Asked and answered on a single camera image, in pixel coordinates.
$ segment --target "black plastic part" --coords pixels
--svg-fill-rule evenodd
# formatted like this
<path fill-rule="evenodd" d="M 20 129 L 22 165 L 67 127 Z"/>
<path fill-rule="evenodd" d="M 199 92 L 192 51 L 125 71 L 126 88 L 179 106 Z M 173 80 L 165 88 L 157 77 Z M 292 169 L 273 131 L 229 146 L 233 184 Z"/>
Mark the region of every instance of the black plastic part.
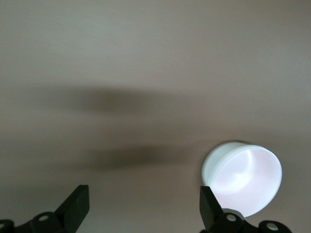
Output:
<path fill-rule="evenodd" d="M 234 213 L 224 213 L 208 186 L 200 190 L 200 213 L 205 226 L 201 233 L 292 233 L 276 221 L 262 221 L 257 228 Z"/>
<path fill-rule="evenodd" d="M 88 186 L 78 186 L 53 212 L 44 212 L 14 228 L 11 220 L 0 220 L 0 233 L 75 233 L 89 210 Z"/>
<path fill-rule="evenodd" d="M 62 227 L 68 233 L 75 233 L 89 210 L 88 186 L 80 185 L 76 190 L 57 208 L 57 215 Z"/>

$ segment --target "black bracket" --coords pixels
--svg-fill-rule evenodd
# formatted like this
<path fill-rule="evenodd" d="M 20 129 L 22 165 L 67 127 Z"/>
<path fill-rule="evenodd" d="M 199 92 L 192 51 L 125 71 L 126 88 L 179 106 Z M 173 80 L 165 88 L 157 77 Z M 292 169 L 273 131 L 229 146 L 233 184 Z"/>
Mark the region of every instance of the black bracket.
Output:
<path fill-rule="evenodd" d="M 0 233 L 75 233 L 88 211 L 88 185 L 80 185 L 55 212 L 40 213 L 18 227 L 11 220 L 0 220 Z"/>
<path fill-rule="evenodd" d="M 292 233 L 276 221 L 262 221 L 257 228 L 237 211 L 225 213 L 208 186 L 200 190 L 200 213 L 205 226 L 201 233 Z"/>

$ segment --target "screw hole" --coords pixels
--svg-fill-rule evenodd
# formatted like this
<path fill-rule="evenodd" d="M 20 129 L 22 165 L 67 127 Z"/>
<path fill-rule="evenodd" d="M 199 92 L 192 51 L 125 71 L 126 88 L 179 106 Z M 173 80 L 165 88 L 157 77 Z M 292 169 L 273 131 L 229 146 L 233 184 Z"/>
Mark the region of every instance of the screw hole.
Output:
<path fill-rule="evenodd" d="M 278 230 L 278 227 L 276 224 L 272 223 L 272 222 L 268 222 L 267 223 L 267 228 L 269 228 L 270 230 L 272 231 L 277 231 Z"/>
<path fill-rule="evenodd" d="M 234 216 L 234 215 L 227 215 L 227 219 L 230 221 L 230 222 L 235 222 L 237 220 L 237 218 Z"/>
<path fill-rule="evenodd" d="M 42 221 L 47 220 L 48 218 L 49 218 L 48 215 L 43 215 L 43 216 L 41 216 L 38 220 L 39 220 L 40 222 L 42 222 Z"/>

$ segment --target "black clamp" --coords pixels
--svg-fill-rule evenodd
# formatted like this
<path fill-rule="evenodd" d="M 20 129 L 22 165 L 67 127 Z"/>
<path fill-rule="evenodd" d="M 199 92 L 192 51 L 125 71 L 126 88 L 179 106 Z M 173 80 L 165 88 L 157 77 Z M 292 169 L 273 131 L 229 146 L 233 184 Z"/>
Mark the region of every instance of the black clamp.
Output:
<path fill-rule="evenodd" d="M 18 227 L 11 220 L 0 220 L 0 233 L 75 233 L 88 210 L 88 185 L 80 185 L 55 212 L 41 213 Z"/>
<path fill-rule="evenodd" d="M 292 233 L 276 221 L 262 221 L 257 228 L 237 211 L 225 213 L 208 186 L 200 190 L 200 213 L 205 226 L 201 233 Z"/>

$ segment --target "round white cap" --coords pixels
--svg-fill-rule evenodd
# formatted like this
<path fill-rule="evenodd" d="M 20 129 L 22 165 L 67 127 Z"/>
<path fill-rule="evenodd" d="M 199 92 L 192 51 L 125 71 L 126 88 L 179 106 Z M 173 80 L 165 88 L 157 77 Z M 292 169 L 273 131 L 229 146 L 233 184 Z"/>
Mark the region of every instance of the round white cap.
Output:
<path fill-rule="evenodd" d="M 247 217 L 274 198 L 281 184 L 282 167 L 278 158 L 261 146 L 228 142 L 208 155 L 202 179 L 222 208 Z"/>

